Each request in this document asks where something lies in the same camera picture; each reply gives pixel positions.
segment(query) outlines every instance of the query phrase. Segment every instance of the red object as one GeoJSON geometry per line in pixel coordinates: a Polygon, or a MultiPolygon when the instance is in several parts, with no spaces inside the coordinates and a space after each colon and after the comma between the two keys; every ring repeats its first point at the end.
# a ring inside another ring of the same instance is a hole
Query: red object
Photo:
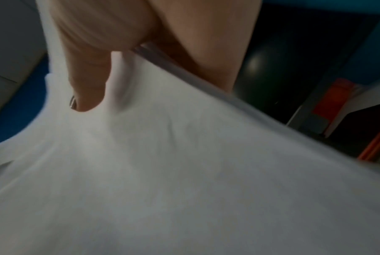
{"type": "Polygon", "coordinates": [[[322,100],[316,105],[312,113],[329,121],[329,124],[337,116],[343,105],[347,102],[355,84],[347,79],[338,78],[333,82],[322,100]]]}
{"type": "Polygon", "coordinates": [[[372,161],[380,154],[380,132],[369,143],[365,150],[358,156],[358,159],[372,161]]]}

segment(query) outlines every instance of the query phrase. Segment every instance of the teal wall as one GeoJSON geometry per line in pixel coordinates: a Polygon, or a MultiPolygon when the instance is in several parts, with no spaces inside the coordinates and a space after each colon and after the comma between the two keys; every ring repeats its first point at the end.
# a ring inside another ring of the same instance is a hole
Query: teal wall
{"type": "MultiPolygon", "coordinates": [[[[306,8],[380,14],[380,0],[264,0],[306,8]]],[[[341,76],[359,84],[380,79],[380,22],[350,58],[341,76]]]]}

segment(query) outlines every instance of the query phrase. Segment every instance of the white cloth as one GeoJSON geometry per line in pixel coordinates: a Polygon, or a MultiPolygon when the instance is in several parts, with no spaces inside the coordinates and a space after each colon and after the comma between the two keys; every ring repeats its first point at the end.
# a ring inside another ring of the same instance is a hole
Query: white cloth
{"type": "Polygon", "coordinates": [[[380,173],[146,49],[114,53],[104,102],[71,111],[38,4],[52,73],[0,144],[0,255],[380,254],[380,173]]]}

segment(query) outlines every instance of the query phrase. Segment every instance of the white fabric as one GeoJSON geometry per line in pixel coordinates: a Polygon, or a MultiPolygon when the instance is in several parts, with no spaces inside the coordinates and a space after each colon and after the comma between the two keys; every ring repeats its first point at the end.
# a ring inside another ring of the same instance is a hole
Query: white fabric
{"type": "Polygon", "coordinates": [[[152,52],[114,53],[104,102],[71,111],[38,5],[52,73],[0,144],[0,255],[380,254],[380,173],[152,52]]]}

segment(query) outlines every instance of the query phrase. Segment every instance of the skin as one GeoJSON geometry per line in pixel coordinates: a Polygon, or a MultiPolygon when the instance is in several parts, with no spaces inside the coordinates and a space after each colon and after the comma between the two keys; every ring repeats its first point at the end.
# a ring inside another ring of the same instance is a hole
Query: skin
{"type": "Polygon", "coordinates": [[[230,92],[260,6],[260,0],[51,0],[76,110],[103,100],[111,51],[145,42],[230,92]]]}

